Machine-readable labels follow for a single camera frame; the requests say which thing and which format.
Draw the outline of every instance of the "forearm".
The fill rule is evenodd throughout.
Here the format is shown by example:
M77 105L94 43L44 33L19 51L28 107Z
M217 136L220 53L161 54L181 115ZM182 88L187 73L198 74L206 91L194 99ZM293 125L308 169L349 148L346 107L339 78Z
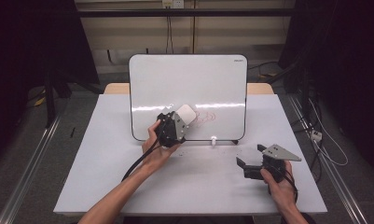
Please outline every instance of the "forearm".
M150 175L151 172L145 167L136 168L128 178L97 202L79 223L113 223L125 203Z
M285 218L286 222L289 224L308 223L306 219L302 216L302 214L299 212L296 205L288 206L285 209L279 209L279 211L282 214L283 218Z

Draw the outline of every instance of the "white table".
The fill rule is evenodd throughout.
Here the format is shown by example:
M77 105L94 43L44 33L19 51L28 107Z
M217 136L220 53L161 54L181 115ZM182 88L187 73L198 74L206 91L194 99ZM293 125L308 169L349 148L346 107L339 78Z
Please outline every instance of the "white table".
M236 156L259 165L257 144L278 144L302 158L292 162L299 191L298 208L324 213L326 206L287 121L277 95L248 95L245 136L229 142L186 142L165 166L147 179L121 211L125 216L244 216L277 213L267 186L246 179ZM129 95L99 97L55 213L87 212L116 186L141 156L132 137Z

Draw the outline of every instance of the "human hand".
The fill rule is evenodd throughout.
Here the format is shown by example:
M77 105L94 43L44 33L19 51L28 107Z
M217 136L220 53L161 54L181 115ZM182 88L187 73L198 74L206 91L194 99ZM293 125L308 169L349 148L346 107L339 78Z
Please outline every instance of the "human hand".
M292 166L291 162L285 161L285 174L289 179L292 177ZM277 209L282 214L283 217L287 217L290 214L299 213L295 202L295 191L293 186L287 181L283 180L280 183L277 183L271 173L266 169L261 169L260 173L262 174L265 182L270 187L271 197L276 203Z
M143 153L146 153L152 145L156 142L157 140L157 135L155 133L155 129L158 128L160 124L160 120L157 120L151 127L148 128L148 134L149 137L146 139L146 141L143 143L142 148L143 148ZM180 144L174 145L169 148L162 148L159 143L157 143L154 146L154 150L152 151L151 154L149 154L144 160L142 167L145 167L146 170L150 173L153 174L155 173L160 167L163 166L164 163L169 159L169 157L180 147Z

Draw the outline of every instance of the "whiteboard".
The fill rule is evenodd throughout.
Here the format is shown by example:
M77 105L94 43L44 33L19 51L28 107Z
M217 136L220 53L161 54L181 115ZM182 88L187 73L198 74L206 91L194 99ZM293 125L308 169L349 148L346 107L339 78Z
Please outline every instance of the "whiteboard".
M130 59L132 135L166 110L189 105L197 118L186 140L239 140L244 136L247 59L242 55L134 55Z

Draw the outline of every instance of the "metal rail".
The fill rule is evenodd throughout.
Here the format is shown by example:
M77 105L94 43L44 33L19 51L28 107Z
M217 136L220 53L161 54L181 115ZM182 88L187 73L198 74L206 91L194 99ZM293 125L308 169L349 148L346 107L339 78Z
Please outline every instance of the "metal rail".
M301 124L303 128L307 129L309 127L308 123L302 117L302 113L300 111L301 105L298 99L295 96L289 96L289 101L293 106L295 113L297 114L298 118L301 120ZM319 150L319 146L316 142L312 141L314 145L314 150L317 152ZM319 160L322 163L323 167L326 169L326 172L331 180L336 192L338 193L344 207L346 208L347 212L349 213L350 218L352 219L353 223L355 224L367 224L367 219L365 218L361 207L359 206L357 200L354 198L352 192L347 187L346 183L344 182L343 178L341 177L336 165L326 159L326 157L320 153Z
M41 17L79 17L79 18L107 18L107 17L290 17L302 14L317 14L322 10L301 10L295 8L182 8L182 9L80 9L69 10L23 10L21 15ZM1 16L12 16L6 11L0 11Z
M26 169L21 176L17 186L14 188L11 196L9 197L3 211L0 214L0 224L11 224L13 223L19 208L23 202L24 196L30 188L30 185L35 177L35 173L38 170L39 164L44 158L45 152L49 146L50 140L56 132L61 116L66 108L65 103L59 110L58 115L52 124L45 129L38 146L35 148L35 152L30 159Z

